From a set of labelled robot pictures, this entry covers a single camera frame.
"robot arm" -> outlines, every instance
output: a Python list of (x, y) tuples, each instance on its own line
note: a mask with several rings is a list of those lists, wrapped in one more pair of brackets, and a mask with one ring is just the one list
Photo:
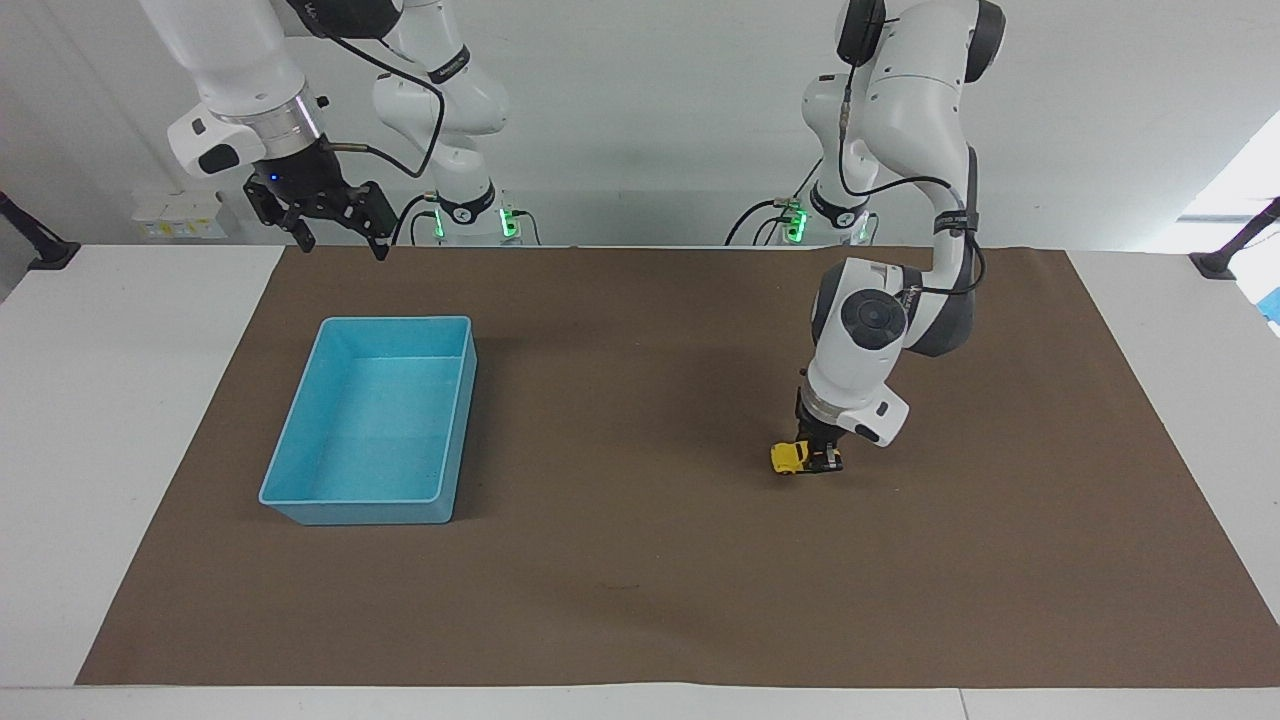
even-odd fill
[[(884, 384), (902, 350), (940, 356), (973, 328), (977, 155), (960, 128), (960, 95), (993, 60), (1004, 14), (987, 0), (924, 0), (888, 24), (883, 0), (859, 0), (845, 18), (840, 50), (855, 74), (818, 78), (806, 95), (806, 119), (828, 160), (809, 204), (836, 231), (854, 227), (883, 165), (933, 204), (933, 264), (849, 259), (823, 277), (812, 315), (817, 350), (796, 400), (797, 438), (773, 448), (782, 474), (842, 469), (837, 441), (846, 433), (888, 446), (910, 410)], [(835, 102), (846, 83), (847, 110)], [(829, 142), (832, 127), (844, 145)], [(845, 182), (831, 173), (836, 152), (854, 170)]]
[[(282, 227), (310, 251), (315, 237), (303, 218), (333, 220), (364, 236), (384, 259), (396, 213), (376, 182), (353, 187), (343, 178), (319, 104), (284, 51), (284, 31), (268, 0), (141, 4), (200, 92), (200, 104), (169, 127), (183, 168), (207, 177), (252, 164), (244, 192), (264, 224)], [(298, 0), (294, 6), (308, 9), (300, 13), (308, 27), (329, 20), (328, 9), (347, 8), (343, 18), (358, 20), (348, 28), (352, 37), (385, 33), (399, 17), (393, 0)]]
[[(420, 68), (444, 97), (443, 135), (431, 155), (431, 177), (440, 211), (442, 242), (502, 245), (520, 232), (503, 192), (489, 176), (471, 136), (492, 135), (507, 124), (507, 91), (475, 60), (462, 41), (451, 0), (406, 0), (399, 23), (387, 36), (392, 50)], [(378, 117), (424, 152), (435, 133), (439, 100), (403, 78), (374, 83)]]
[[(252, 164), (244, 183), (259, 219), (279, 225), (310, 251), (303, 218), (337, 222), (366, 238), (381, 260), (396, 213), (376, 182), (352, 187), (324, 135), (320, 105), (284, 51), (284, 32), (268, 0), (140, 0), (173, 56), (192, 74), (201, 102), (169, 128), (183, 168), (196, 177)], [(471, 63), (447, 0), (288, 0), (314, 35), (387, 38), (402, 58), (425, 68), (447, 111), (431, 170), (436, 197), (460, 236), (518, 234), (484, 158), (467, 135), (502, 129), (506, 91)], [(426, 90), (385, 76), (374, 91), (383, 120), (421, 150), (433, 146), (440, 104)]]

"white wall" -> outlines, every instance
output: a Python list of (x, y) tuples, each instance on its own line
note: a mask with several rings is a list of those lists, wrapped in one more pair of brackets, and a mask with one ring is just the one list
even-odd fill
[[(548, 242), (719, 242), (817, 158), (799, 102), (840, 69), (838, 5), (457, 0), (476, 60), (513, 99), (507, 131), (483, 141), (494, 176)], [(1004, 5), (1005, 50), (964, 109), (989, 245), (1142, 247), (1280, 105), (1271, 0)], [(412, 156), (372, 115), (375, 69), (315, 38), (289, 49), (334, 101), (333, 140)], [(132, 191), (202, 186), (165, 146), (195, 90), (132, 0), (0, 3), (0, 187), (69, 237), (129, 242)], [(370, 158), (346, 168), (394, 201), (422, 190)], [(283, 242), (252, 220), (243, 174), (216, 183), (246, 228), (233, 240)], [(927, 237), (910, 188), (878, 205), (883, 242)]]

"brown table covering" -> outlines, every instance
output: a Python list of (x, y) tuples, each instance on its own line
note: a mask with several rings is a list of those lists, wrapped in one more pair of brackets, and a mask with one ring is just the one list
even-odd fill
[[(774, 477), (845, 254), (285, 251), (79, 683), (1280, 685), (1280, 629), (1060, 252), (989, 252), (969, 345), (891, 378), (891, 448)], [(452, 314), (479, 354), (453, 523), (257, 503), (323, 319)]]

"blue plastic bin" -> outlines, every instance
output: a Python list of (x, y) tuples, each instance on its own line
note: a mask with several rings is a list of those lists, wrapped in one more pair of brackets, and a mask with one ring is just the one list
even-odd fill
[(468, 318), (330, 318), (259, 501), (303, 525), (448, 523), (476, 354)]

